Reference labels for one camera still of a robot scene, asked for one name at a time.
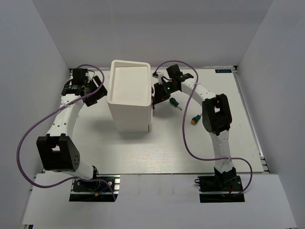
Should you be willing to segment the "green stubby flathead screwdriver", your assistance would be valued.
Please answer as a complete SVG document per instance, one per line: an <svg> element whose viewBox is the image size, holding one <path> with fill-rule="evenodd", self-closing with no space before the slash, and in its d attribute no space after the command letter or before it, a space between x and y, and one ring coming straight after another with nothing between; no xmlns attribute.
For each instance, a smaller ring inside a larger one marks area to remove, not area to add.
<svg viewBox="0 0 305 229"><path fill-rule="evenodd" d="M176 107L180 111L182 111L182 108L179 106L179 103L177 102L177 100L175 98L171 97L169 102L170 102L171 105L173 105L174 107Z"/></svg>

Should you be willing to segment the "white drawer cabinet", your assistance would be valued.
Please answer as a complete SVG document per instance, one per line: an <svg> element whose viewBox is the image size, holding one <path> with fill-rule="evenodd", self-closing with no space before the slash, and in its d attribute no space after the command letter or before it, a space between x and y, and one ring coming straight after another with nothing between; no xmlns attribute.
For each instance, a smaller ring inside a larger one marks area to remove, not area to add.
<svg viewBox="0 0 305 229"><path fill-rule="evenodd" d="M112 61L107 103L119 132L151 131L151 66L146 62Z"/></svg>

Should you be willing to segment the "green orange stubby screwdriver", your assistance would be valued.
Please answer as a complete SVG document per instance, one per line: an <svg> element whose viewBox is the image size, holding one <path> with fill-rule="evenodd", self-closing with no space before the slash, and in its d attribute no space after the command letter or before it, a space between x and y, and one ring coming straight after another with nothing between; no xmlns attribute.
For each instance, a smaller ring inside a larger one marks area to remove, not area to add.
<svg viewBox="0 0 305 229"><path fill-rule="evenodd" d="M200 121L201 117L202 117L202 114L198 114L195 117L193 117L192 120L191 120L191 124L192 125L197 124Z"/></svg>

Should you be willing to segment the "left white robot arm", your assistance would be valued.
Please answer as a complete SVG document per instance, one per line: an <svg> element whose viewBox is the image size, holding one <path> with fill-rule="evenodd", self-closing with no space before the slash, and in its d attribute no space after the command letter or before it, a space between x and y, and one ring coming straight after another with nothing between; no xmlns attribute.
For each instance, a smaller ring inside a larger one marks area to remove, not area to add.
<svg viewBox="0 0 305 229"><path fill-rule="evenodd" d="M36 145L43 168L63 172L84 180L89 190L100 187L97 168L81 160L81 155L72 141L72 134L79 112L84 105L92 106L107 95L107 89L96 75L90 76L86 68L70 70L70 79L61 93L61 110L45 136L38 137Z"/></svg>

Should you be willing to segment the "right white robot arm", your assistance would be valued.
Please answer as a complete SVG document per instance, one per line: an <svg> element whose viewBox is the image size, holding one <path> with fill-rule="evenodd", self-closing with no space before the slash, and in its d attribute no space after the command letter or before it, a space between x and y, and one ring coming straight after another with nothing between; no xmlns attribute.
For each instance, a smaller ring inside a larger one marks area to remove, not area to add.
<svg viewBox="0 0 305 229"><path fill-rule="evenodd" d="M154 96L152 104L156 105L169 100L171 94L180 91L189 96L183 114L182 133L183 142L187 152L195 159L201 161L214 161L215 184L220 190L227 190L236 177L236 169L231 160L229 146L229 129L232 123L232 115L225 94L215 94L199 84L199 74L195 76L183 73L177 64L166 69L170 78L163 80L163 76L154 71L152 76L158 79L154 84ZM202 123L205 130L210 134L214 158L199 158L191 153L185 135L186 113L190 101L194 99L202 108Z"/></svg>

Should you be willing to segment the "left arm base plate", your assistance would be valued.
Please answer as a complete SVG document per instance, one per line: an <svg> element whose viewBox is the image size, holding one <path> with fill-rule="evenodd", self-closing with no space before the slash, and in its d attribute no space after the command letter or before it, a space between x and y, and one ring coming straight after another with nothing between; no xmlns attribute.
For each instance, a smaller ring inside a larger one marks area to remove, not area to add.
<svg viewBox="0 0 305 229"><path fill-rule="evenodd" d="M98 175L98 181L73 180L70 202L114 202L120 190L120 175Z"/></svg>

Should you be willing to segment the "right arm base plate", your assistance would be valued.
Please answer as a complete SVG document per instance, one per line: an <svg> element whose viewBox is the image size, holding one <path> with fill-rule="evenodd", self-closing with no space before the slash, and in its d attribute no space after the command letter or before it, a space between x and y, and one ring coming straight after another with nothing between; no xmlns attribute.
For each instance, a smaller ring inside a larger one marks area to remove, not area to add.
<svg viewBox="0 0 305 229"><path fill-rule="evenodd" d="M199 187L200 203L241 203L245 202L240 176L237 176L225 187L220 187L215 176L199 176L194 180Z"/></svg>

